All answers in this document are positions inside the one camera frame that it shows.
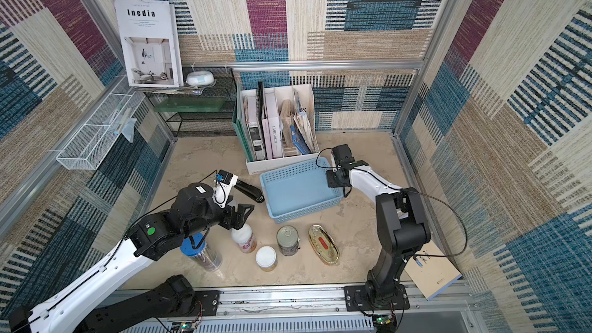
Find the pink can white lid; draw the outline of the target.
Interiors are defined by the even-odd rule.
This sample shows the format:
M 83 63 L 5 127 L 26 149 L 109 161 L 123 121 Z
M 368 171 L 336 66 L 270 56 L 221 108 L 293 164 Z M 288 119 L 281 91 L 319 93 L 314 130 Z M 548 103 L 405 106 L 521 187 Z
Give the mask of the pink can white lid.
M 245 224 L 239 230 L 232 229 L 231 238 L 245 254 L 249 254 L 257 248 L 257 240 L 251 226 L 248 224 Z

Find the light blue plastic basket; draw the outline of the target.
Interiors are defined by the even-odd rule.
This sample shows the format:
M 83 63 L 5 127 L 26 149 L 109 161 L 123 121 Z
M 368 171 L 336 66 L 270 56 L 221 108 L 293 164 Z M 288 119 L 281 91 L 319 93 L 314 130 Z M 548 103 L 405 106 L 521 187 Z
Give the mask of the light blue plastic basket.
M 343 189 L 328 186 L 324 157 L 294 163 L 260 175 L 268 215 L 277 224 L 333 208 Z

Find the small orange can white lid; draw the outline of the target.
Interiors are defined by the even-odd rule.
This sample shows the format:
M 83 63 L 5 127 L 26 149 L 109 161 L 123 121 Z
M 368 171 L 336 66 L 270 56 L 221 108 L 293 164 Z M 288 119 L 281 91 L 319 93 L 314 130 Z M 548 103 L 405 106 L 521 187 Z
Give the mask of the small orange can white lid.
M 256 263 L 263 271 L 273 271 L 277 267 L 277 254 L 273 247 L 263 246 L 256 254 Z

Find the grey round tin can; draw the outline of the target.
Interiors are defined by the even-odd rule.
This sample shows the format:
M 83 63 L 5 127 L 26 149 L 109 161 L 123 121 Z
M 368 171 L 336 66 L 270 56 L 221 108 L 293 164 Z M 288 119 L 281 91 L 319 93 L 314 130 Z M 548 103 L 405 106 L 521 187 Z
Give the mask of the grey round tin can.
M 277 231 L 276 239 L 280 252 L 286 257 L 295 255 L 300 249 L 298 231 L 291 225 L 281 227 Z

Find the oval gold fish tin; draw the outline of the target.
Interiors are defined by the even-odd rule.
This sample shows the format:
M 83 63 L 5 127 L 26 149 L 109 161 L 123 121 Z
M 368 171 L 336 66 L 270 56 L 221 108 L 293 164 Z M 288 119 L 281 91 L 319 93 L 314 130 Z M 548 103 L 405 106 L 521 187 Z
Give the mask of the oval gold fish tin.
M 328 232 L 319 224 L 308 229 L 308 240 L 317 256 L 326 265 L 336 265 L 340 252 Z

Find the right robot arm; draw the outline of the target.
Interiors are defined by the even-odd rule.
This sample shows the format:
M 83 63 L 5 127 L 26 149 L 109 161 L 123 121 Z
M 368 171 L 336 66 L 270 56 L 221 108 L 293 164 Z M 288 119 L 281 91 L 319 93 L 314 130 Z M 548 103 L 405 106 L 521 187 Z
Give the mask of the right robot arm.
M 376 229 L 382 249 L 367 274 L 362 293 L 365 303 L 374 309 L 407 310 L 409 299 L 400 277 L 407 262 L 431 241 L 422 204 L 425 194 L 390 183 L 364 160 L 356 160 L 347 144 L 330 151 L 331 165 L 325 168 L 328 186 L 356 189 L 376 205 Z

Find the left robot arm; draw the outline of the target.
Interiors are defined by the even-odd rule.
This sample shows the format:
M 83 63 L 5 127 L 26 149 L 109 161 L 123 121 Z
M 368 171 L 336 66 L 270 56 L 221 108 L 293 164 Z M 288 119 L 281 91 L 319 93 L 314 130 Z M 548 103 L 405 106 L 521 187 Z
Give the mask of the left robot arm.
M 33 308 L 17 308 L 9 318 L 12 332 L 73 332 L 105 298 L 195 234 L 219 225 L 243 228 L 254 205 L 237 203 L 232 186 L 192 183 L 171 208 L 145 214 L 107 256 L 62 291 Z

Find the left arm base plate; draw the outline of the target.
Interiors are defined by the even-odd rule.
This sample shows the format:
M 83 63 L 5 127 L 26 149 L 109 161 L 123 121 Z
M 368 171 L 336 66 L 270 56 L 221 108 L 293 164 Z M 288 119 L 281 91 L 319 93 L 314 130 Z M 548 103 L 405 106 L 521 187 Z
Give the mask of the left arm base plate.
M 219 299 L 220 290 L 194 290 L 187 316 L 214 317 L 217 314 Z

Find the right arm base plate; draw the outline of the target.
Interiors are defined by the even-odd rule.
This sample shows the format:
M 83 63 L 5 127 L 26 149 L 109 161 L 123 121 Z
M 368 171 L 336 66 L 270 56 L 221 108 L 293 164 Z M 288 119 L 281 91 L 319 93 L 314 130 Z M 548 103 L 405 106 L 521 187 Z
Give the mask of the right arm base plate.
M 366 285 L 346 285 L 343 288 L 347 311 L 402 311 L 410 309 L 406 289 L 401 284 L 390 285 L 385 291 L 369 291 Z

